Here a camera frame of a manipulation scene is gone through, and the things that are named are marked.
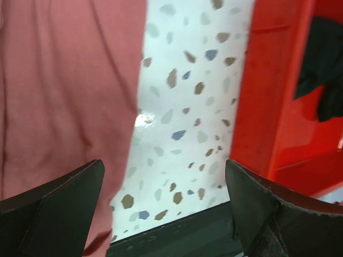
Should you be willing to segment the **pink t shirt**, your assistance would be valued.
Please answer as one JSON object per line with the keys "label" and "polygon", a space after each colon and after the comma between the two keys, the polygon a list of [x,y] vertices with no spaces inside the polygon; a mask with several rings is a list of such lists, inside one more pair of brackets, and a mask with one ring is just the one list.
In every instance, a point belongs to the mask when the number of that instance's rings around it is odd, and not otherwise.
{"label": "pink t shirt", "polygon": [[137,117],[146,1],[1,1],[1,198],[100,159],[83,252],[105,256]]}

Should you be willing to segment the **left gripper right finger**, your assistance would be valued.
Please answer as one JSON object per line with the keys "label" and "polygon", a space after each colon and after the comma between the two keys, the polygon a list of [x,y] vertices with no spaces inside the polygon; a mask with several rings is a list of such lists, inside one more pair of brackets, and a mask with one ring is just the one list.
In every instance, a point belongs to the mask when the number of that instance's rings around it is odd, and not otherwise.
{"label": "left gripper right finger", "polygon": [[226,162],[226,183],[246,256],[342,256],[342,206],[292,191]]}

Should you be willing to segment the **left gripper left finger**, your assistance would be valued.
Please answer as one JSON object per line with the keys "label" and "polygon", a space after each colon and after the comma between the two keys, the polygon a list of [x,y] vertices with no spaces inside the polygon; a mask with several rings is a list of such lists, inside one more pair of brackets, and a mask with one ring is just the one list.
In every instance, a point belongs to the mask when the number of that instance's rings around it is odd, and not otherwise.
{"label": "left gripper left finger", "polygon": [[1,256],[82,256],[105,166],[93,160],[1,201]]}

